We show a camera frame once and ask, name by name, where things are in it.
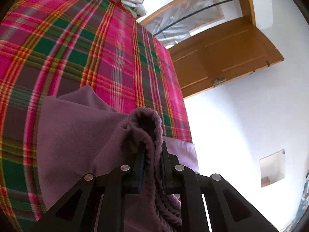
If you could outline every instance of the purple cloth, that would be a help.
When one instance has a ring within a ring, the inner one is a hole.
[[[193,144],[162,138],[161,118],[150,108],[129,115],[103,102],[90,86],[59,98],[43,100],[37,139],[37,165],[46,208],[51,208],[84,174],[109,173],[146,144],[143,190],[128,194],[125,231],[173,231],[181,225],[180,202],[161,186],[163,139],[180,163],[198,171]]]

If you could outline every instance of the white wall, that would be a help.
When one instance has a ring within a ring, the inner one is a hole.
[[[309,169],[309,26],[272,0],[262,30],[285,61],[185,100],[200,172],[220,173],[279,230],[295,217]],[[261,188],[259,161],[285,149],[285,178]]]
[[[278,174],[276,180],[279,181],[285,178],[285,154],[280,152],[277,153],[277,162],[278,162]]]
[[[273,154],[260,160],[261,178],[268,177],[271,183],[276,181],[278,172],[277,154]]]

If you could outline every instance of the door panel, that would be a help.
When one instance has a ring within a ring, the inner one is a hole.
[[[197,34],[169,49],[183,97],[284,60],[245,18]]]

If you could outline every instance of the open door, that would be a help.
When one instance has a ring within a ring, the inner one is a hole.
[[[184,98],[284,60],[246,17],[201,32],[169,51]]]
[[[141,24],[169,49],[183,97],[284,60],[253,0],[174,0]]]

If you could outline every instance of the metal screw head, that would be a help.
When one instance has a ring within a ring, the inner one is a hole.
[[[121,169],[122,171],[128,171],[128,170],[130,169],[130,166],[128,166],[128,165],[122,165],[122,166],[120,167],[120,169]]]
[[[219,181],[220,179],[222,179],[221,175],[217,173],[214,173],[211,177],[214,181]]]
[[[184,170],[184,166],[183,165],[177,165],[177,166],[175,166],[175,169],[177,171],[183,171]]]
[[[92,181],[93,180],[93,175],[92,174],[86,174],[85,175],[85,177],[84,177],[84,179],[86,180],[86,181]]]

